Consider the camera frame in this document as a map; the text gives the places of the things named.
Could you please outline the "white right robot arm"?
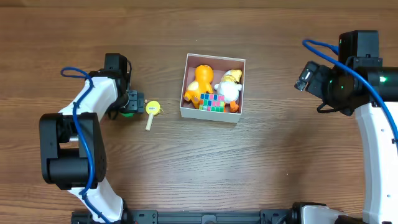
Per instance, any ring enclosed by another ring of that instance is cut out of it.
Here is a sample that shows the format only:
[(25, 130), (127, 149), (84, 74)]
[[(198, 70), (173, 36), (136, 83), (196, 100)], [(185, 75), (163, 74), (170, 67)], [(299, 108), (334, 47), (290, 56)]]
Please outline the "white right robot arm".
[(309, 61), (295, 88), (322, 100), (324, 113), (354, 115), (364, 149), (365, 223), (397, 223), (397, 69), (379, 58), (328, 68)]

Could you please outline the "yellow wooden rattle drum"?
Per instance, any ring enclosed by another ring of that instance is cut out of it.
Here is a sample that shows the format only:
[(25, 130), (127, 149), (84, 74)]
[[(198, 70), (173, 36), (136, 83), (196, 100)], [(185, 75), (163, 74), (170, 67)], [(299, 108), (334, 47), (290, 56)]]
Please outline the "yellow wooden rattle drum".
[(160, 103), (155, 100), (149, 101), (146, 104), (145, 111), (149, 115), (147, 124), (146, 124), (146, 131), (150, 131), (150, 129), (152, 127), (152, 122), (153, 122), (154, 116), (156, 116), (158, 114), (162, 114), (164, 111), (161, 108)]

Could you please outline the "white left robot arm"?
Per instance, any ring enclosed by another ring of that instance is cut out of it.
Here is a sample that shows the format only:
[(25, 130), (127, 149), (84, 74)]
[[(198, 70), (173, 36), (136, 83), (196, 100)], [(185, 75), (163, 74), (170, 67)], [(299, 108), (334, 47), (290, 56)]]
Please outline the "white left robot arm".
[(98, 70), (76, 75), (85, 85), (58, 113), (39, 120), (40, 158), (44, 181), (76, 196), (87, 208), (73, 212), (72, 223), (134, 223), (125, 201), (106, 174), (106, 152), (100, 121), (131, 104), (131, 74)]

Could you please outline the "white plush duck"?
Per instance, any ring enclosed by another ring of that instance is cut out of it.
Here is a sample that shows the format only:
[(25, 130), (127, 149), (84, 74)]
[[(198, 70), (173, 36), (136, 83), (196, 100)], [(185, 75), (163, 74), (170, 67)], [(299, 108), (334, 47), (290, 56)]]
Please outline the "white plush duck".
[(222, 77), (218, 84), (215, 84), (214, 89), (218, 95), (224, 96), (224, 102), (229, 104), (229, 111), (235, 113), (239, 109), (237, 100), (239, 93), (243, 89), (240, 84), (240, 79), (243, 72), (242, 70), (228, 70)]

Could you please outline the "green round toy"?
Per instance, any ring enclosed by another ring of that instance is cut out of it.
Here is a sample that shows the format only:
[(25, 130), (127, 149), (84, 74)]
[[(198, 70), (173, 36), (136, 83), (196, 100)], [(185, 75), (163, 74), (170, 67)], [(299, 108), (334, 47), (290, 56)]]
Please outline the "green round toy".
[(122, 116), (130, 118), (134, 116), (134, 113), (120, 113)]

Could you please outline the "colourful puzzle cube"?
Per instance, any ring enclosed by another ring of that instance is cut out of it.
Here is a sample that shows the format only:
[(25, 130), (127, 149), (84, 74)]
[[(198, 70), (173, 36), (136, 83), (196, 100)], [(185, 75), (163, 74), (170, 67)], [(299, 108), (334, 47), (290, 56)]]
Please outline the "colourful puzzle cube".
[(223, 95), (203, 93), (200, 96), (199, 109), (224, 113), (225, 101)]

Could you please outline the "orange dinosaur toy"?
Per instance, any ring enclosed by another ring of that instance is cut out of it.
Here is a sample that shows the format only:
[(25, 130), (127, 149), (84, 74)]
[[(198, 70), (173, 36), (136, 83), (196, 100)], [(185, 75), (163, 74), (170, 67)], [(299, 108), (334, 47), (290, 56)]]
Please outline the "orange dinosaur toy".
[(194, 107), (199, 109), (201, 95), (204, 93), (213, 94), (211, 85), (213, 78), (213, 69), (209, 65), (199, 65), (195, 69), (195, 79), (187, 86), (183, 99), (191, 101)]

